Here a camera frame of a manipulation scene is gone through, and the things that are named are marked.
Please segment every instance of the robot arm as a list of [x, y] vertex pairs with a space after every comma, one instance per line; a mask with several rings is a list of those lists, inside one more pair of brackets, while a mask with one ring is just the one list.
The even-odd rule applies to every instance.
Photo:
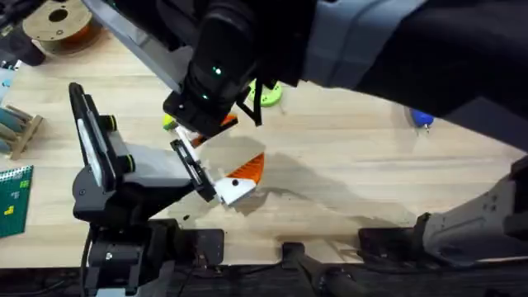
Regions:
[[528, 128], [524, 2], [84, 2], [175, 91], [164, 110], [205, 135], [219, 132], [235, 103], [261, 123], [260, 106], [243, 104], [253, 79], [258, 86], [307, 80], [396, 101], [528, 150], [515, 134]]

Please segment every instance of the black cable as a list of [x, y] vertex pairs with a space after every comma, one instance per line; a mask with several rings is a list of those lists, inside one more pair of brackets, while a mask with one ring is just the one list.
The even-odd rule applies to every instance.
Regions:
[[55, 290], [59, 288], [62, 284], [64, 284], [66, 280], [60, 280], [56, 282], [53, 285], [50, 285], [47, 288], [44, 288], [42, 290], [37, 290], [33, 292], [12, 292], [12, 293], [0, 293], [0, 296], [8, 296], [8, 297], [15, 297], [15, 296], [35, 296], [35, 295], [42, 295], [51, 292], [52, 290]]
[[84, 242], [84, 249], [82, 250], [81, 257], [81, 266], [79, 267], [79, 289], [81, 290], [81, 297], [86, 296], [86, 291], [84, 289], [85, 274], [86, 274], [86, 264], [88, 259], [88, 250], [90, 249], [90, 243], [92, 243], [92, 226], [88, 229], [88, 234], [86, 235], [86, 240]]
[[193, 266], [191, 268], [191, 270], [187, 273], [187, 277], [185, 278], [185, 280], [183, 281], [183, 283], [181, 284], [181, 287], [180, 287], [180, 290], [178, 291], [178, 295], [177, 297], [180, 297], [183, 293], [183, 289], [185, 289], [185, 286], [187, 285], [187, 283], [189, 282], [189, 280], [191, 279], [191, 276], [192, 276], [192, 272], [195, 270], [195, 267]]
[[[274, 268], [276, 268], [279, 265], [280, 265], [280, 263], [276, 263], [276, 264], [273, 264], [273, 265], [268, 265], [268, 266], [264, 266], [264, 267], [258, 267], [258, 268], [251, 269], [251, 270], [248, 270], [248, 271], [240, 271], [238, 273], [238, 275], [239, 276], [249, 276], [251, 274], [255, 274], [255, 273], [264, 272], [264, 271], [268, 271], [268, 270], [274, 269]], [[178, 270], [178, 269], [175, 269], [174, 271], [177, 272], [177, 273], [183, 274], [183, 275], [186, 275], [188, 273], [188, 272], [185, 272], [183, 270]], [[199, 275], [199, 274], [195, 273], [192, 276], [195, 277], [195, 278], [198, 278], [198, 279], [202, 279], [202, 280], [213, 280], [213, 279], [219, 279], [219, 278], [227, 277], [227, 275], [225, 275], [223, 273], [218, 274], [216, 276], [215, 275], [202, 276], [202, 275]]]
[[268, 270], [276, 268], [277, 266], [279, 266], [279, 264], [280, 263], [276, 263], [276, 264], [273, 264], [273, 265], [268, 265], [268, 266], [264, 266], [264, 267], [255, 268], [255, 269], [252, 269], [250, 271], [242, 271], [242, 272], [240, 272], [240, 276], [249, 276], [249, 275], [254, 274], [254, 273], [268, 271]]
[[255, 82], [255, 97], [253, 98], [253, 119], [255, 126], [262, 125], [261, 114], [262, 81], [257, 78]]

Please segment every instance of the orange object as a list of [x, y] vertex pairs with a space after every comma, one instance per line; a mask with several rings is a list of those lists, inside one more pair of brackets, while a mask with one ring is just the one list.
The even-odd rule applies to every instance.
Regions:
[[225, 119], [222, 121], [222, 124], [220, 124], [220, 126], [228, 124], [231, 120], [235, 120], [235, 119], [237, 119], [237, 114], [229, 113], [225, 116]]
[[243, 164], [237, 170], [231, 172], [228, 177], [231, 178], [246, 178], [253, 180], [256, 184], [261, 180], [262, 172], [264, 170], [264, 153], [260, 153], [249, 162]]

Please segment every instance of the wooden stand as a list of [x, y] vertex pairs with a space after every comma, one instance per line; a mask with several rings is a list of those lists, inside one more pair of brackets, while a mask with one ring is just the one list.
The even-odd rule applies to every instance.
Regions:
[[[0, 141], [3, 142], [1, 144], [3, 145], [2, 152], [8, 154], [11, 160], [17, 160], [26, 149], [43, 118], [40, 115], [29, 115], [13, 106], [6, 106], [2, 108], [1, 112]], [[16, 127], [19, 125], [21, 129], [12, 129], [14, 125]]]

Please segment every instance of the green object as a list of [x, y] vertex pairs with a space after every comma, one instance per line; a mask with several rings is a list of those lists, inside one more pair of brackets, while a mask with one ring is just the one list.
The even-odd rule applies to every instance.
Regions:
[[33, 166], [0, 172], [0, 238], [24, 233]]
[[163, 116], [163, 128], [167, 131], [172, 130], [176, 128], [177, 124], [173, 117], [170, 115], [164, 115]]
[[[251, 91], [249, 92], [249, 100], [253, 101], [255, 100], [255, 81], [252, 81], [249, 87], [251, 88]], [[281, 100], [282, 97], [282, 87], [279, 82], [275, 84], [275, 86], [270, 90], [266, 86], [262, 88], [262, 95], [261, 95], [261, 106], [263, 107], [269, 107], [274, 106], [278, 101]]]

